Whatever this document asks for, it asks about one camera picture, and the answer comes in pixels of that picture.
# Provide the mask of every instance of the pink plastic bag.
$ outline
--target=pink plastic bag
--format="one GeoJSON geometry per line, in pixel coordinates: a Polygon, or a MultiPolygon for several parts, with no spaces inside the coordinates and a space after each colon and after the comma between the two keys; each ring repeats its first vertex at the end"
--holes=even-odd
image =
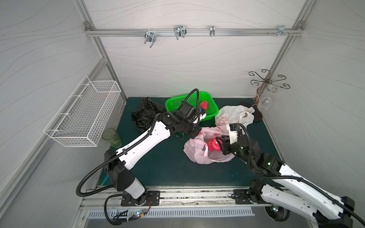
{"type": "Polygon", "coordinates": [[[195,139],[188,140],[184,145],[184,152],[190,160],[198,164],[213,162],[228,162],[234,158],[233,154],[223,155],[221,151],[208,151],[207,141],[215,137],[228,135],[226,126],[202,127],[195,139]]]}

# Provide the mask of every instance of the green plastic cup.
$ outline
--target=green plastic cup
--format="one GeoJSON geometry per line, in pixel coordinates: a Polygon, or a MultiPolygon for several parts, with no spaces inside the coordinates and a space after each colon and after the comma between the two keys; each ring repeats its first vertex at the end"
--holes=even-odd
{"type": "Polygon", "coordinates": [[[114,128],[106,129],[101,137],[114,148],[120,148],[122,145],[118,132],[114,128]]]}

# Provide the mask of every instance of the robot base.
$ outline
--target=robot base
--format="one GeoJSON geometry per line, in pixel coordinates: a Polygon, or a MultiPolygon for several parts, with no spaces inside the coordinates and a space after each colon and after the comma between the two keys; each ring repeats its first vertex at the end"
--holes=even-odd
{"type": "MultiPolygon", "coordinates": [[[[151,199],[151,206],[158,206],[160,204],[160,191],[148,191],[147,197],[151,199]]],[[[148,206],[149,201],[146,199],[146,201],[142,205],[135,205],[135,199],[132,198],[131,195],[127,194],[123,196],[121,206],[148,206]]]]}

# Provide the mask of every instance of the red fruit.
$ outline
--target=red fruit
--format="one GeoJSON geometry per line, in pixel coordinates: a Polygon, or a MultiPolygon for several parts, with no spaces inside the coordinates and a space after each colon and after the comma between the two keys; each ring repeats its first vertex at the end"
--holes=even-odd
{"type": "Polygon", "coordinates": [[[220,151],[220,147],[219,147],[219,144],[218,144],[216,138],[208,140],[207,145],[208,145],[209,151],[213,151],[213,150],[220,151]]]}
{"type": "Polygon", "coordinates": [[[204,110],[208,110],[208,102],[207,101],[202,101],[200,103],[200,107],[204,110]]]}

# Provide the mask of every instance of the green plastic basket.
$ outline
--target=green plastic basket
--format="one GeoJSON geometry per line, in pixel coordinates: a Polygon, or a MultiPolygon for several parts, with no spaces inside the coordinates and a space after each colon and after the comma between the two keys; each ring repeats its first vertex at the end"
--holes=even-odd
{"type": "MultiPolygon", "coordinates": [[[[181,102],[186,98],[186,96],[187,96],[187,94],[181,95],[178,97],[172,97],[172,98],[168,99],[165,103],[166,110],[168,112],[171,112],[173,110],[178,109],[181,102]]],[[[204,119],[202,119],[201,121],[210,120],[211,118],[213,118],[213,116],[216,116],[218,114],[218,111],[219,111],[218,106],[215,104],[213,98],[207,92],[199,92],[199,104],[202,101],[208,102],[208,110],[207,110],[207,116],[204,119]]],[[[191,104],[192,106],[196,107],[196,93],[193,93],[189,97],[187,102],[189,104],[191,104]]]]}

